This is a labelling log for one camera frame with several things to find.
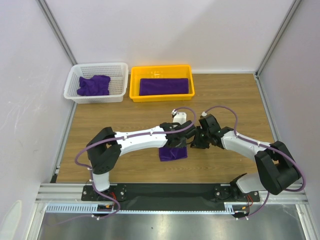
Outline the purple towel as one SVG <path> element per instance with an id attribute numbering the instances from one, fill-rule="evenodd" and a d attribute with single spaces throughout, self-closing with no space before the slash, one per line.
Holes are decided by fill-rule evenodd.
<path id="1" fill-rule="evenodd" d="M 175 95 L 189 93 L 188 78 L 142 78 L 139 95 Z"/>
<path id="2" fill-rule="evenodd" d="M 109 84 L 111 78 L 106 75 L 94 75 L 91 78 L 79 78 L 79 89 L 77 94 L 80 96 L 108 96 L 110 94 Z"/>
<path id="3" fill-rule="evenodd" d="M 188 150 L 186 147 L 169 148 L 161 147 L 158 149 L 159 159 L 161 162 L 170 162 L 188 157 Z"/>

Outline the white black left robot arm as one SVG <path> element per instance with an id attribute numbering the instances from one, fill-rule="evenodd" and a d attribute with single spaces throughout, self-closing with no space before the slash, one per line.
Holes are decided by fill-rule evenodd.
<path id="1" fill-rule="evenodd" d="M 150 129 L 133 132 L 114 132 L 111 127 L 102 129 L 87 146 L 87 156 L 92 167 L 94 187 L 92 194 L 99 200 L 110 195 L 110 171 L 118 158 L 143 149 L 150 148 L 184 148 L 187 140 L 196 135 L 197 128 L 188 120 L 164 122 Z"/>

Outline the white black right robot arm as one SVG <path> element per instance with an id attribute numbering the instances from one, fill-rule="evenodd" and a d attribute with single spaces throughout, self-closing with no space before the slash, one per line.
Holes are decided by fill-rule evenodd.
<path id="1" fill-rule="evenodd" d="M 212 114 L 203 112 L 199 119 L 192 148 L 208 149 L 210 146 L 238 153 L 256 164 L 257 173 L 244 173 L 230 182 L 230 195 L 242 201 L 253 191 L 268 191 L 278 195 L 290 191 L 289 186 L 303 179 L 287 146 L 281 142 L 259 142 L 236 132 L 231 127 L 220 127 Z"/>

